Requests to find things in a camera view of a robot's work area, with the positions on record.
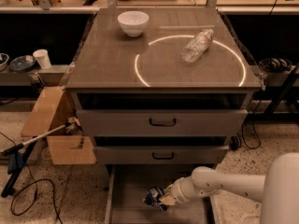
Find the black handle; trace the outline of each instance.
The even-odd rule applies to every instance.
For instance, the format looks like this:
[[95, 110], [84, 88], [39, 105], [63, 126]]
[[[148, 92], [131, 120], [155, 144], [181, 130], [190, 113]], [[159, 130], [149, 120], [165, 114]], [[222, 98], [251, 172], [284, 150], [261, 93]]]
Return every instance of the black handle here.
[[152, 118], [149, 119], [149, 124], [151, 126], [159, 126], [159, 127], [173, 127], [177, 124], [177, 119], [173, 118], [170, 121], [157, 121]]
[[166, 155], [156, 155], [154, 152], [151, 154], [152, 158], [155, 160], [172, 160], [175, 157], [175, 153], [172, 152], [170, 156], [166, 156]]
[[10, 155], [10, 154], [12, 154], [12, 153], [17, 152], [18, 150], [20, 150], [20, 149], [23, 148], [23, 147], [24, 147], [24, 144], [23, 144], [23, 143], [20, 143], [20, 144], [14, 146], [14, 147], [10, 147], [9, 149], [4, 150], [4, 151], [2, 152], [2, 155], [3, 155], [3, 156]]

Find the terrazzo floor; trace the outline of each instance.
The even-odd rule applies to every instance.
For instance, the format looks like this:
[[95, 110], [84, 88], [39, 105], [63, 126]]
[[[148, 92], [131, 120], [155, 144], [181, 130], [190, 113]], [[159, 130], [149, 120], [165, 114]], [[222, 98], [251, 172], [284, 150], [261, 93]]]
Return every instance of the terrazzo floor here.
[[[0, 105], [0, 132], [15, 143], [24, 141], [20, 137], [22, 125], [32, 109], [35, 100], [17, 100], [8, 105]], [[230, 150], [219, 171], [231, 174], [264, 175], [271, 162], [279, 155], [299, 152], [299, 126], [296, 119], [255, 120], [254, 127], [261, 140], [257, 149], [242, 147]], [[257, 138], [250, 120], [244, 123], [244, 137], [251, 147], [256, 146]], [[0, 134], [0, 151], [13, 144]], [[50, 179], [55, 185], [55, 202], [63, 223], [104, 223], [108, 175], [104, 165], [53, 165], [51, 160], [42, 156], [47, 146], [38, 141], [28, 161], [35, 180]], [[7, 166], [0, 165], [0, 190], [9, 179]], [[29, 169], [21, 172], [14, 188], [15, 193], [33, 182]], [[49, 181], [37, 183], [36, 202], [23, 215], [15, 216], [10, 211], [14, 195], [0, 198], [0, 223], [60, 223], [56, 217], [52, 201], [52, 186]], [[17, 213], [25, 210], [32, 202], [36, 185], [22, 192], [13, 204]], [[212, 199], [215, 222], [217, 224], [255, 224], [261, 205], [243, 197], [223, 191]]]

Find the drawer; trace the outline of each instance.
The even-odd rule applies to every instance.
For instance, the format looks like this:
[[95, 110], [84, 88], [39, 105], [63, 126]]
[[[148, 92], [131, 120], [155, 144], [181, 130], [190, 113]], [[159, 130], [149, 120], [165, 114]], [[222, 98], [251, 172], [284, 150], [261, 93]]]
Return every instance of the drawer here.
[[218, 164], [228, 146], [136, 146], [94, 147], [97, 162], [103, 164]]
[[143, 203], [147, 190], [166, 188], [187, 177], [193, 165], [113, 165], [105, 224], [208, 224], [213, 218], [209, 198], [194, 199], [161, 211]]
[[247, 110], [79, 110], [77, 115], [89, 136], [234, 136]]

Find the drawer handle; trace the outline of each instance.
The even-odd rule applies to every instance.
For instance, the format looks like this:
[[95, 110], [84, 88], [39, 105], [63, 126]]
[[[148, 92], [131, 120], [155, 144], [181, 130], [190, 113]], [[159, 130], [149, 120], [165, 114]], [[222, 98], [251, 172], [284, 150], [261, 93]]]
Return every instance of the drawer handle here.
[[177, 119], [173, 118], [169, 122], [167, 121], [157, 121], [153, 120], [152, 118], [149, 119], [149, 124], [151, 126], [160, 126], [160, 127], [173, 127], [177, 124]]
[[172, 152], [171, 156], [166, 156], [166, 155], [157, 155], [154, 152], [152, 153], [152, 158], [155, 160], [172, 160], [175, 157], [175, 153]]

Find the bowl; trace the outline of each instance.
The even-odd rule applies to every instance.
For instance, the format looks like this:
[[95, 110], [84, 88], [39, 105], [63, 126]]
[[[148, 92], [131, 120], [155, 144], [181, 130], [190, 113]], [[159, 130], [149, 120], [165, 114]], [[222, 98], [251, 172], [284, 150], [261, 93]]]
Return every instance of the bowl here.
[[9, 69], [15, 72], [27, 72], [31, 71], [36, 63], [36, 59], [33, 56], [26, 55], [20, 56], [9, 64]]
[[142, 11], [126, 11], [118, 17], [121, 29], [131, 37], [141, 35], [149, 24], [149, 15]]
[[5, 53], [0, 53], [0, 71], [3, 71], [7, 68], [9, 56]]

